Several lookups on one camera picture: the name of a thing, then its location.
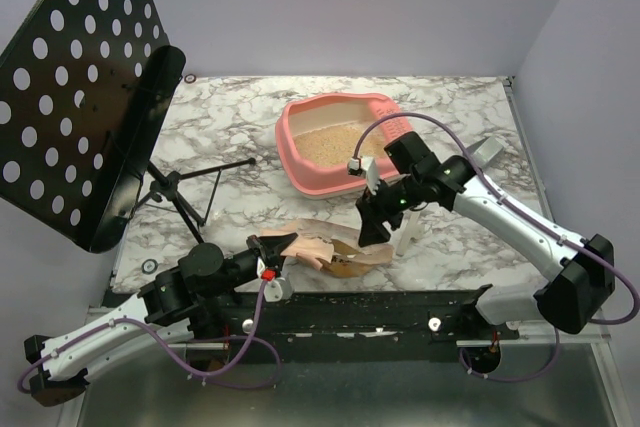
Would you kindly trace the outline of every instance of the marble surface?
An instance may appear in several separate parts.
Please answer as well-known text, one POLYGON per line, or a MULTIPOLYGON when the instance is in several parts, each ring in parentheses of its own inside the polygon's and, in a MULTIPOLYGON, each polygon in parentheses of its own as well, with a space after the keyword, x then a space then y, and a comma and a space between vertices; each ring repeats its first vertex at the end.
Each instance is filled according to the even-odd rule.
MULTIPOLYGON (((488 135, 506 147, 487 173, 516 198, 540 210, 534 182, 501 84, 496 78, 456 77, 234 77, 198 79, 181 84, 173 99, 152 160, 165 173, 186 173, 256 157, 256 166, 226 171, 216 194, 207 241, 228 253, 243 250, 245 239, 261 228, 278 227, 296 218, 315 218, 359 228, 351 194, 309 200, 296 191, 282 170, 274 125, 287 102, 320 93, 385 94, 406 111, 423 112, 450 125, 467 144, 488 135)), ((457 153, 435 126, 411 119, 441 160, 457 153)), ((182 194, 201 213, 207 207, 215 175, 186 180, 182 194)), ((145 176, 143 194, 150 182, 145 176)), ((521 255, 492 233, 429 206, 421 216, 425 235, 404 257, 354 279, 337 279, 288 261, 286 270, 298 291, 427 290, 509 285, 539 277, 521 255)), ((397 243, 395 233, 392 243, 397 243)), ((156 259, 160 270, 176 265, 195 241, 171 204, 141 208, 124 239, 113 289, 131 293, 153 280, 141 270, 156 259)), ((239 290, 255 290, 253 282, 239 290)))

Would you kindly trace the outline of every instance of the metal stand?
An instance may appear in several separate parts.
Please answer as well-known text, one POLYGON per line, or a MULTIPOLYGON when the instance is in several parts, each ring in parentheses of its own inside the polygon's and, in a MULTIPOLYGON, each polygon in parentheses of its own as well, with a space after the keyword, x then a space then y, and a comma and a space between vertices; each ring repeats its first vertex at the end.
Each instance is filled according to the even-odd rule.
POLYGON ((218 190, 218 184, 220 183, 220 176, 222 172, 229 169, 235 169, 236 167, 241 167, 243 165, 255 165, 256 159, 250 157, 246 160, 242 160, 239 162, 232 162, 230 164, 219 165, 217 167, 211 167, 208 169, 196 170, 194 172, 189 172, 186 174, 180 174, 175 170, 169 173, 169 175, 164 175, 160 170, 152 163, 149 162, 147 166, 147 172, 149 175, 153 177, 153 182, 149 186, 149 192, 140 199, 140 201, 136 204, 136 210, 146 204, 149 200, 154 200, 155 202, 160 202, 162 197, 167 199, 169 202, 173 203, 173 206, 182 217, 182 220, 189 231, 196 239, 199 244, 204 243, 204 239, 198 230, 200 227, 204 227, 207 223, 207 219, 209 218, 209 213, 211 212, 211 205, 213 204, 213 198, 216 195, 216 191, 218 190), (182 194, 178 191, 178 184, 181 180, 185 179, 194 179, 196 177, 201 177, 203 175, 209 175, 217 173, 216 181, 213 185, 213 191, 211 192, 211 197, 209 198, 209 205, 207 206, 207 212, 204 217, 202 217, 193 206, 187 201, 182 194))

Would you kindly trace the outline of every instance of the pink litter box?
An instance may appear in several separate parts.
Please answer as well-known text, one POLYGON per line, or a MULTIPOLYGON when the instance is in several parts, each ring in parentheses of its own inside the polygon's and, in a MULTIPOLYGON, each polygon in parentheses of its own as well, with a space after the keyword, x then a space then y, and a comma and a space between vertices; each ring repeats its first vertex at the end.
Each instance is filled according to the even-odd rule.
MULTIPOLYGON (((310 198, 364 189, 364 179, 347 174, 357 139, 372 122, 400 111, 381 94, 324 94, 287 104, 276 123, 276 144, 293 186, 310 198)), ((405 118, 384 122, 369 134, 360 155, 375 154, 383 179, 398 176, 382 146, 411 130, 405 118)))

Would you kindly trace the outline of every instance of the pink plastic bin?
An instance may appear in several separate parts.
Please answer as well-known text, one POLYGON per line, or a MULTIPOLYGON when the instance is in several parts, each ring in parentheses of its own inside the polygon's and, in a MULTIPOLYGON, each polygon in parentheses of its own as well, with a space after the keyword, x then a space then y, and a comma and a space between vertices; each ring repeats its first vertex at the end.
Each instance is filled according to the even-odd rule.
MULTIPOLYGON (((324 94, 287 104, 276 123, 276 144, 282 166, 293 186, 310 198, 327 198, 364 189, 364 179, 347 174, 350 157, 345 159, 344 165, 319 167, 300 156, 293 138, 333 125, 370 124, 394 112, 400 112, 398 105, 381 94, 324 94)), ((404 118, 384 122, 379 127, 387 142, 413 130, 404 118)), ((383 179, 398 175, 387 157, 376 163, 383 179)))

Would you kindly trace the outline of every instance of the purple cable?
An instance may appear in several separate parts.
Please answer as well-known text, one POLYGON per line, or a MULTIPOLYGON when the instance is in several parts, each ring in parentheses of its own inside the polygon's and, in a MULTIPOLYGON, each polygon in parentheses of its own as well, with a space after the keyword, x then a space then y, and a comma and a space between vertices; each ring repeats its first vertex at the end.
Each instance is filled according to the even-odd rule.
MULTIPOLYGON (((147 334, 153 337, 153 339, 160 345, 160 347, 162 347, 165 350, 165 352, 169 355, 169 357, 171 357, 171 359, 174 362, 176 362, 180 367, 182 367, 184 370, 189 372, 191 375, 195 377, 200 377, 203 381, 206 381, 207 379, 213 379, 231 370, 238 362, 240 362, 244 354, 249 349, 251 342, 255 341, 267 347, 267 349, 269 349, 269 351, 273 354, 274 358, 276 359, 276 372, 274 373, 274 375, 272 375, 266 381, 256 385, 237 385, 237 384, 222 382, 220 380, 213 380, 211 383, 222 386, 222 387, 229 387, 234 389, 259 389, 259 388, 267 387, 267 386, 273 385, 280 377, 282 362, 280 361, 280 356, 278 355, 278 351, 275 349, 275 347, 273 347, 271 344, 269 344, 265 340, 257 338, 255 336, 256 330, 258 328, 258 322, 260 321, 260 311, 262 309, 262 302, 264 300, 264 289, 266 287, 266 284, 267 282, 263 281, 262 284, 260 285, 260 290, 258 291, 258 298, 256 301, 256 310, 253 316, 253 326, 251 327, 251 331, 249 332, 249 335, 228 336, 228 337, 221 337, 220 339, 212 340, 214 342, 215 341, 236 341, 241 339, 245 340, 244 343, 242 344, 242 347, 240 347, 240 350, 236 354, 236 356, 227 365, 213 372, 206 372, 206 371, 194 369, 193 367, 191 367, 189 364, 184 362, 173 350, 171 350, 171 347, 169 347, 169 344, 167 344, 151 327, 149 327, 147 324, 143 322, 140 322, 135 319, 121 318, 121 319, 115 319, 114 324, 132 324, 144 330, 147 334)), ((72 347, 75 344, 82 342, 83 340, 91 337, 92 335, 95 335, 98 332, 101 332, 109 328, 111 327, 109 326, 108 323, 94 327, 93 329, 88 330, 84 334, 79 335, 75 339, 70 340, 66 344, 61 345, 56 349, 56 351, 58 352, 58 354, 60 354, 65 350, 67 350, 69 347, 72 347)), ((51 358, 52 358, 51 354, 45 355, 41 359, 31 364, 31 366, 27 370, 25 370, 22 373, 22 375, 20 375, 20 378, 18 379, 18 386, 17 386, 20 392, 24 394, 30 393, 29 389, 24 387, 24 381, 26 380, 26 378, 29 376, 31 372, 36 370, 38 367, 40 367, 42 364, 44 364, 51 358)))
POLYGON ((554 329, 554 332, 556 335, 556 343, 553 347, 553 353, 551 354, 551 358, 545 364, 544 367, 542 367, 537 372, 534 372, 533 374, 524 375, 522 377, 489 377, 486 374, 481 374, 480 372, 476 372, 475 370, 473 370, 469 366, 469 364, 467 364, 467 361, 465 360, 465 356, 468 354, 466 349, 464 348, 460 349, 458 360, 460 361, 460 363, 462 364, 462 366, 464 367, 464 369, 467 371, 469 375, 473 375, 474 377, 478 377, 479 379, 491 380, 492 382, 501 382, 503 384, 517 384, 519 382, 527 382, 529 380, 534 380, 534 379, 537 379, 538 377, 542 377, 544 374, 549 372, 558 363, 558 359, 560 358, 560 332, 558 332, 558 329, 554 329))
MULTIPOLYGON (((433 117, 430 117, 430 116, 425 115, 425 114, 419 114, 417 112, 397 112, 395 114, 390 114, 390 115, 387 115, 385 117, 381 117, 380 119, 376 120, 373 124, 371 124, 369 127, 367 127, 366 130, 362 133, 362 136, 360 137, 360 139, 358 140, 358 143, 356 144, 356 148, 355 148, 355 151, 353 153, 353 157, 354 158, 358 157, 358 154, 360 153, 360 147, 362 146, 362 143, 364 142, 365 137, 367 135, 369 135, 369 133, 373 129, 375 129, 378 125, 382 124, 383 122, 386 122, 387 120, 395 119, 395 118, 398 118, 398 117, 415 117, 417 119, 423 119, 423 120, 426 120, 426 121, 431 122, 433 124, 436 124, 442 130, 444 130, 447 134, 449 134, 449 136, 453 139, 453 141, 456 143, 456 145, 460 148, 460 150, 462 151, 462 155, 464 155, 465 158, 469 161, 469 164, 473 168, 474 172, 476 173, 476 175, 478 176, 478 178, 480 179, 482 184, 487 188, 487 190, 489 190, 489 192, 491 192, 491 194, 493 196, 495 196, 497 199, 500 199, 502 197, 500 195, 500 193, 493 187, 493 185, 491 185, 491 183, 489 183, 487 178, 484 176, 484 173, 482 172, 482 169, 480 169, 478 164, 476 164, 475 160, 473 160, 473 156, 467 150, 467 148, 462 143, 462 141, 458 138, 458 136, 455 134, 455 132, 450 127, 448 127, 447 125, 445 125, 442 122, 440 122, 438 119, 434 119, 433 117)), ((545 234, 547 234, 548 236, 550 236, 554 240, 556 240, 556 241, 561 240, 561 236, 559 234, 557 234, 556 232, 554 232, 553 230, 548 228, 546 225, 541 224, 540 222, 538 222, 535 218, 531 217, 527 212, 523 211, 522 209, 518 208, 516 205, 512 204, 509 201, 508 198, 502 199, 502 203, 504 205, 506 205, 518 217, 523 219, 525 222, 528 222, 529 224, 533 225, 535 228, 537 228, 538 230, 544 232, 545 234)), ((576 244, 574 242, 571 242, 569 240, 565 240, 564 244, 569 246, 569 247, 571 247, 576 252, 579 252, 579 253, 581 253, 583 255, 586 255, 591 260, 597 262, 603 268, 605 268, 606 270, 611 272, 615 277, 617 277, 620 280, 620 282, 622 282, 625 285, 625 287, 627 289, 629 289, 629 293, 631 294, 631 297, 633 298, 633 307, 631 308, 631 311, 627 315, 625 315, 623 317, 620 317, 619 319, 612 319, 612 320, 592 319, 590 321, 592 324, 620 325, 620 324, 624 324, 626 322, 629 322, 636 315, 638 315, 638 312, 640 312, 640 295, 638 294, 638 291, 633 286, 631 281, 622 272, 620 272, 619 270, 616 270, 613 267, 613 265, 611 265, 609 262, 607 262, 606 260, 598 257, 597 255, 595 255, 594 253, 592 253, 589 250, 585 249, 581 245, 578 245, 578 244, 576 244)))

